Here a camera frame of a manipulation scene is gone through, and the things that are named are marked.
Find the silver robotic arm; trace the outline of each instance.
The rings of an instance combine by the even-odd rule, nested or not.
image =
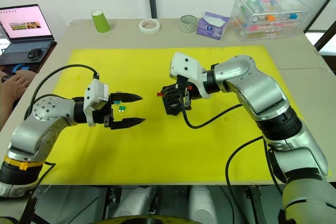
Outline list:
[[[237,94],[269,146],[274,174],[287,183],[279,223],[335,222],[336,191],[325,179],[327,160],[280,86],[256,68],[253,58],[240,55],[205,70],[197,60],[177,52],[170,75],[177,79],[176,90],[186,97],[186,109],[191,109],[189,99],[208,99],[218,91]],[[167,95],[172,88],[161,92],[167,114],[176,115],[172,110],[180,104]]]
[[[141,99],[129,93],[109,94],[108,85],[94,78],[86,88],[85,97],[64,99],[46,96],[36,101],[29,117],[12,134],[0,169],[0,197],[21,197],[35,189],[42,166],[65,127],[78,123],[89,126],[100,123],[112,130],[132,127],[144,119],[114,121],[111,106],[114,101],[134,102]]]

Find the green paper cup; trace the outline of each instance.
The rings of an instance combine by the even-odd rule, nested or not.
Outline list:
[[[94,10],[91,13],[91,16],[96,26],[97,32],[101,34],[105,34],[111,30],[111,27],[109,23],[107,22],[107,19],[105,18],[104,13],[101,10]]]

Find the person's hand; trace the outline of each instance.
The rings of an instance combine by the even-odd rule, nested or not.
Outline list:
[[[27,81],[32,82],[33,78],[35,77],[36,73],[29,71],[29,70],[17,70],[15,72],[18,76],[26,78]]]
[[[15,75],[10,77],[5,82],[1,83],[0,95],[2,103],[13,104],[16,100],[22,97],[23,93],[29,86],[29,81],[26,78]]]

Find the yellow work surface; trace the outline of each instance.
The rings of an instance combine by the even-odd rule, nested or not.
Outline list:
[[[86,64],[100,73],[110,92],[138,94],[142,101],[122,103],[124,112],[113,105],[115,120],[127,117],[146,121],[129,129],[110,130],[103,125],[81,124],[65,128],[48,161],[56,167],[43,184],[223,184],[224,167],[230,154],[243,143],[261,135],[243,107],[228,112],[208,126],[189,128],[180,113],[166,115],[162,99],[156,97],[169,77],[170,62],[176,51],[200,61],[206,69],[235,55],[250,55],[257,68],[271,75],[282,87],[298,112],[276,66],[262,46],[169,49],[90,49],[74,50],[68,64]],[[54,94],[66,98],[84,96],[92,72],[83,68],[64,70]],[[187,111],[190,122],[201,124],[232,105],[233,93],[216,93],[211,99],[192,101]],[[229,170],[233,184],[268,183],[262,141],[239,152]]]

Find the roll of tape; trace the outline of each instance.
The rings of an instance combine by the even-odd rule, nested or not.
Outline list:
[[[180,18],[180,30],[184,33],[192,33],[196,30],[197,18],[193,15],[184,15]]]
[[[139,23],[139,29],[144,34],[155,34],[160,30],[160,22],[157,19],[147,18]]]

